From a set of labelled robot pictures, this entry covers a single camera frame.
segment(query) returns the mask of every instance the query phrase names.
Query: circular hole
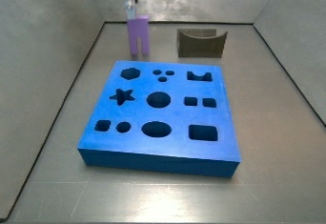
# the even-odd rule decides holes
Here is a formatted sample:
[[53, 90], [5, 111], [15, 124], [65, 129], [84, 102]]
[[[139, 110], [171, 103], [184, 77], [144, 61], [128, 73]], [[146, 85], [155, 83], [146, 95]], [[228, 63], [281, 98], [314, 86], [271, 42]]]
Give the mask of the circular hole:
[[174, 71], [166, 71], [166, 74], [167, 75], [175, 75], [175, 72]]
[[131, 129], [131, 125], [128, 122], [123, 121], [118, 124], [118, 132], [124, 133], [128, 132]]
[[159, 74], [162, 73], [162, 70], [154, 70], [152, 73], [154, 73], [155, 75], [159, 75]]
[[168, 80], [168, 78], [164, 77], [164, 76], [160, 76], [160, 77], [158, 78], [158, 81], [162, 82], [162, 83], [164, 83], [167, 80]]
[[171, 133], [171, 127], [167, 123], [151, 121], [142, 127], [143, 133], [150, 137], [164, 137]]
[[154, 92], [148, 95], [148, 104], [155, 108], [164, 108], [171, 103], [171, 97], [164, 92]]

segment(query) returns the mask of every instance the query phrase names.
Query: star-shaped hole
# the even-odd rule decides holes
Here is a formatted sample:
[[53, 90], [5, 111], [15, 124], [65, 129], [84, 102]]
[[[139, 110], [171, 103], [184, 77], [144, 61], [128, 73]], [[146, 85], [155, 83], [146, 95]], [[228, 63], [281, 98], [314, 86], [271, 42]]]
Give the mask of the star-shaped hole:
[[110, 99], [118, 100], [118, 105], [120, 106], [126, 100], [134, 101], [135, 98], [131, 96], [132, 90], [123, 91], [120, 89], [116, 89], [116, 94], [110, 97]]

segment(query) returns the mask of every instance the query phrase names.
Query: blue foam block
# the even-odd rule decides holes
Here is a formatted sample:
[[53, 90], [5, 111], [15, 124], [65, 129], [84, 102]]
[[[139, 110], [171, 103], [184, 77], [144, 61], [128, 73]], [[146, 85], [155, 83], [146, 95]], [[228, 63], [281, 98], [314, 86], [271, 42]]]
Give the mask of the blue foam block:
[[77, 150], [87, 165], [231, 177], [240, 153], [220, 68], [118, 61]]

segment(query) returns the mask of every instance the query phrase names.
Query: rectangular hole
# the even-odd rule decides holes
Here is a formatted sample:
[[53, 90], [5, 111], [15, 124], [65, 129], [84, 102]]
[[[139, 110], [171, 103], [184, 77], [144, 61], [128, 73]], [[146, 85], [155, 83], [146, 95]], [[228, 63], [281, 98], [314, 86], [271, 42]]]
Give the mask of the rectangular hole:
[[188, 137], [192, 140], [218, 141], [218, 129], [214, 126], [190, 125]]
[[187, 72], [187, 80], [211, 82], [211, 73], [207, 72], [204, 75], [195, 75], [191, 71]]

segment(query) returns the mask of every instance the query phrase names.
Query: notched shape hole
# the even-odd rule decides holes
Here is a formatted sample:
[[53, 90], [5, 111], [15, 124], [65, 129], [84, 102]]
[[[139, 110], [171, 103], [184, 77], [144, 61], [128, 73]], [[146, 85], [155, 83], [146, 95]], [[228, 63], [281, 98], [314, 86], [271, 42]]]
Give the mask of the notched shape hole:
[[187, 80], [211, 82], [211, 73], [207, 72], [204, 75], [195, 75], [191, 71], [187, 72]]

